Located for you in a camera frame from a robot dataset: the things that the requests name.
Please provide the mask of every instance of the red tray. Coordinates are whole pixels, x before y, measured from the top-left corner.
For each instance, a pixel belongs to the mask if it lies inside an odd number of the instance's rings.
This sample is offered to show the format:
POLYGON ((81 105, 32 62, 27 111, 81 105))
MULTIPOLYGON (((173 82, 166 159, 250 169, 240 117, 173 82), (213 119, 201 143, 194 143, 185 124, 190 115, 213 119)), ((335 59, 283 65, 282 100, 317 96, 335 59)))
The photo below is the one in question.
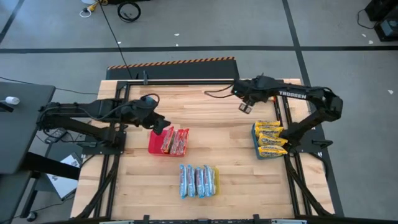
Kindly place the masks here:
POLYGON ((164 137, 166 137, 167 130, 162 131, 161 135, 156 135, 154 131, 150 132, 148 152, 155 156, 171 156, 171 157, 183 157, 185 155, 173 155, 173 154, 164 154, 160 149, 163 144, 164 137))

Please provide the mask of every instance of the caution stripe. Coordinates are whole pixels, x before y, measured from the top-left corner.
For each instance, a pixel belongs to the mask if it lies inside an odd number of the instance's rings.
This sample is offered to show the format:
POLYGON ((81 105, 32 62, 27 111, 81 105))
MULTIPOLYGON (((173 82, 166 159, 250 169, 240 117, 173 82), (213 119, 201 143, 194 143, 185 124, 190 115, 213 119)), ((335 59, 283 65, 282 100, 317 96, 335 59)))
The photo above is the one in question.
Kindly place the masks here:
POLYGON ((190 59, 190 60, 174 60, 168 62, 152 62, 152 63, 137 63, 132 65, 112 65, 108 67, 110 69, 120 69, 120 68, 136 68, 136 67, 146 67, 146 66, 158 66, 158 65, 175 65, 181 63, 193 63, 193 62, 214 62, 219 60, 235 60, 235 57, 217 57, 217 58, 201 58, 201 59, 190 59))

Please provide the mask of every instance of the wooden table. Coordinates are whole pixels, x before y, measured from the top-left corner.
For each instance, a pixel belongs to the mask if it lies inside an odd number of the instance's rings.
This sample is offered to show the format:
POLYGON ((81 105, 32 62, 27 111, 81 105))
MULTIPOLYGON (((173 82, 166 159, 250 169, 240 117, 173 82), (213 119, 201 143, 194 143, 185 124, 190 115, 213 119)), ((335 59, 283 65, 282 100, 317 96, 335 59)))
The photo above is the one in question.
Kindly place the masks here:
MULTIPOLYGON (((300 84, 299 79, 285 82, 300 84)), ((250 132, 257 119, 276 120, 273 103, 258 103, 251 114, 244 114, 238 110, 241 100, 237 97, 215 99, 203 94, 205 90, 224 87, 149 85, 131 88, 130 100, 148 93, 160 95, 156 112, 164 115, 176 128, 190 129, 187 154, 183 158, 150 155, 147 152, 149 130, 128 127, 112 219, 142 220, 144 215, 150 215, 154 220, 252 218, 253 214, 259 214, 261 218, 294 216, 283 158, 258 160, 250 132), (179 164, 216 166, 220 170, 220 195, 182 200, 178 191, 179 164)), ((102 81, 98 98, 114 98, 115 89, 116 81, 102 81)), ((293 121, 308 115, 306 101, 289 98, 289 104, 293 121)), ((94 124, 107 126, 106 123, 94 124)), ((333 213, 322 162, 308 154, 301 155, 308 188, 325 209, 333 213)), ((72 217, 83 210, 96 192, 102 161, 103 156, 96 156, 82 168, 72 217)), ((303 213, 303 200, 300 191, 297 192, 303 213)), ((107 195, 105 192, 102 215, 107 195)))

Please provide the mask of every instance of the black desk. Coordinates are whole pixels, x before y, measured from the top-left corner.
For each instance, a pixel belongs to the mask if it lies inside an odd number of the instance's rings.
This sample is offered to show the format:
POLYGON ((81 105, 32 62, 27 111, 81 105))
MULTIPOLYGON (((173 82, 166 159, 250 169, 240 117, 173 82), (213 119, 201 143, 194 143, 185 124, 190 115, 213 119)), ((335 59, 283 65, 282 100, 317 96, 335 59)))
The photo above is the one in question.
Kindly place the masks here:
POLYGON ((20 99, 12 113, 0 112, 0 174, 19 170, 26 152, 35 138, 39 108, 52 99, 55 87, 0 82, 0 99, 16 96, 20 99))
POLYGON ((0 100, 15 96, 21 101, 11 105, 13 112, 0 112, 0 222, 14 216, 34 171, 68 177, 65 173, 71 170, 78 178, 78 168, 28 152, 37 132, 38 110, 54 91, 54 86, 0 82, 0 100))

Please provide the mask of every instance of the gray floor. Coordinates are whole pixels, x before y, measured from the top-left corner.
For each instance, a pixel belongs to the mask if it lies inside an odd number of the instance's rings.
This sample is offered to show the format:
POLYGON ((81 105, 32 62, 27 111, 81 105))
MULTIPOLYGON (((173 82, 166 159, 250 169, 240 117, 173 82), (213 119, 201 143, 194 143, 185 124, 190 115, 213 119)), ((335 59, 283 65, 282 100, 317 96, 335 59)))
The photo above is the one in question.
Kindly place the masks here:
MULTIPOLYGON (((16 2, 0 0, 1 27, 16 2)), ((396 45, 381 43, 373 30, 356 24, 356 13, 368 2, 289 0, 300 44, 396 45)), ((142 17, 133 24, 120 21, 115 6, 104 7, 121 47, 293 44, 281 0, 153 0, 139 5, 142 17)), ((25 0, 0 49, 115 47, 100 9, 83 19, 78 13, 84 6, 80 0, 25 0)), ((365 14, 361 22, 371 25, 365 14)), ((241 77, 264 72, 276 78, 301 78, 293 51, 129 52, 124 56, 128 63, 235 56, 241 77)), ((345 101, 343 117, 323 125, 326 138, 335 142, 330 155, 345 215, 398 220, 394 152, 398 52, 304 52, 303 56, 312 85, 329 86, 345 101)), ((106 68, 122 63, 118 53, 0 54, 3 77, 85 92, 96 92, 106 68)), ((89 102, 94 96, 57 91, 53 100, 89 102)), ((44 153, 45 145, 35 140, 31 151, 44 153)), ((54 203, 60 203, 55 194, 40 194, 33 209, 54 203)), ((66 219, 71 207, 72 200, 40 211, 36 223, 66 219)), ((14 223, 25 220, 17 218, 14 223)))

